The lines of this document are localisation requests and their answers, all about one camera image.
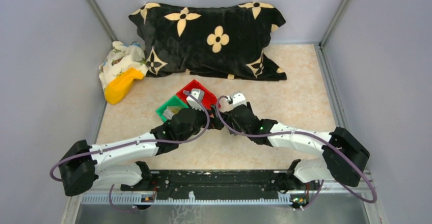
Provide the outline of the green plastic bin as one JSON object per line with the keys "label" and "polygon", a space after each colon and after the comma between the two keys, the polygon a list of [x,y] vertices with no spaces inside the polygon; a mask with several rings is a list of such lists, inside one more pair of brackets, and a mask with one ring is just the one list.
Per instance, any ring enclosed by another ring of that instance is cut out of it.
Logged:
{"label": "green plastic bin", "polygon": [[168,101],[161,105],[156,113],[160,119],[165,122],[166,120],[172,119],[174,115],[179,113],[183,108],[188,108],[188,105],[183,102],[178,96],[172,96]]}

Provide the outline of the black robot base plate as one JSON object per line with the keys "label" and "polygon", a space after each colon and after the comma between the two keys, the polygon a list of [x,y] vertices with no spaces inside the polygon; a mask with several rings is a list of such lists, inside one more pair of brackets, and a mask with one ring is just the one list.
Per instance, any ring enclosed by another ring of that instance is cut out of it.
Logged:
{"label": "black robot base plate", "polygon": [[310,203],[310,191],[322,183],[302,183],[287,170],[149,170],[137,184],[122,184],[122,191],[148,191],[140,208],[148,204],[275,204],[301,209]]}

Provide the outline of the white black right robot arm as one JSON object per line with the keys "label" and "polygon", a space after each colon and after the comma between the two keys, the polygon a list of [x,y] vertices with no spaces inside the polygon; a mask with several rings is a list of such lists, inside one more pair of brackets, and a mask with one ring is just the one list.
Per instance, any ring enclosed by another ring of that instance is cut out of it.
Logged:
{"label": "white black right robot arm", "polygon": [[259,119],[249,103],[228,112],[212,106],[215,116],[231,134],[247,137],[257,145],[289,148],[315,155],[312,160],[295,160],[287,175],[292,189],[301,189],[315,180],[335,180],[357,187],[369,160],[369,151],[345,128],[317,132],[290,127],[276,120]]}

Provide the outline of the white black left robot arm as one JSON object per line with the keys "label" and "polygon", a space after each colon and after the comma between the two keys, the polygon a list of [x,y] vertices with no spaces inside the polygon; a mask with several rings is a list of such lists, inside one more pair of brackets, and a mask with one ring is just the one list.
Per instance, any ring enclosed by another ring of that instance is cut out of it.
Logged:
{"label": "white black left robot arm", "polygon": [[75,142],[58,165],[65,195],[112,185],[120,185],[122,191],[149,190],[153,175],[142,159],[173,151],[206,129],[221,130],[214,113],[183,108],[170,120],[130,139],[104,145]]}

